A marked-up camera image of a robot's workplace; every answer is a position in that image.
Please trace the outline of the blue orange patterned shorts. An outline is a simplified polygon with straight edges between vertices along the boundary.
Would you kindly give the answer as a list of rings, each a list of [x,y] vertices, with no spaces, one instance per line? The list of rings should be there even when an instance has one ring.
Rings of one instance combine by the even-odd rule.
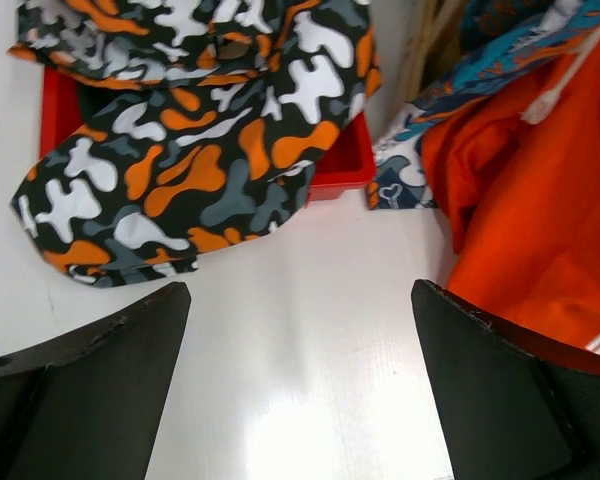
[[[471,1],[461,11],[461,56],[398,110],[373,146],[371,210],[432,208],[421,163],[432,127],[580,45],[600,26],[600,1]]]

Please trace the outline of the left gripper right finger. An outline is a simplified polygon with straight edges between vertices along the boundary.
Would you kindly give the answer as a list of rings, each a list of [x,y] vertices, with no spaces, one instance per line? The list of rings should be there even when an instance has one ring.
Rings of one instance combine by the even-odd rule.
[[[456,479],[600,479],[600,355],[429,280],[416,329]]]

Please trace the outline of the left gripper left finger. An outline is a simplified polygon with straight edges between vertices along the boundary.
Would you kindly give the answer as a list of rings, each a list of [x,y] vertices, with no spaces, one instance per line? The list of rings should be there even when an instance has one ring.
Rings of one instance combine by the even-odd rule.
[[[144,478],[190,305],[172,282],[0,356],[0,479]]]

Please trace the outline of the camouflage orange grey shorts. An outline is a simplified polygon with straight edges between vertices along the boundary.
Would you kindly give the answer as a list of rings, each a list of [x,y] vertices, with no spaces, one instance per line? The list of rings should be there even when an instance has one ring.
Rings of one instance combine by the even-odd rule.
[[[112,94],[11,200],[96,288],[272,233],[381,84],[366,1],[23,1],[10,52]]]

